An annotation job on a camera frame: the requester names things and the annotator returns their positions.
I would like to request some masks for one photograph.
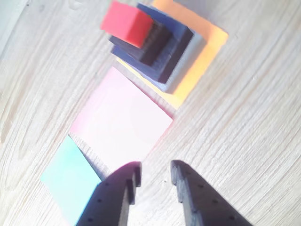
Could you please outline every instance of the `teal paper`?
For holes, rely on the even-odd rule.
[[[76,225],[101,182],[74,141],[67,136],[41,176],[70,225]]]

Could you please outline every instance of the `wooden table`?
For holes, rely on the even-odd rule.
[[[184,225],[169,172],[182,159],[254,225],[300,226],[301,2],[182,1],[230,36],[178,111],[135,81],[174,122],[143,161],[128,225]],[[0,225],[62,225],[39,177],[116,64],[98,28],[109,1],[0,5]]]

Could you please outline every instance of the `orange square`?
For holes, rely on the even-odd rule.
[[[155,92],[162,96],[171,106],[178,109],[213,61],[222,45],[225,44],[228,34],[191,10],[173,2],[173,0],[155,0],[153,2],[153,6],[202,35],[207,42],[203,51],[199,54],[191,68],[187,71],[183,80],[178,84],[173,94],[162,92],[124,61],[119,58],[117,60]]]

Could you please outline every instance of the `pink paper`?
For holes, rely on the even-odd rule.
[[[172,119],[112,67],[76,118],[71,132],[111,170],[141,161]]]

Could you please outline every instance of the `red cube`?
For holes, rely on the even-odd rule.
[[[153,19],[140,9],[114,1],[100,29],[141,48],[152,24]]]

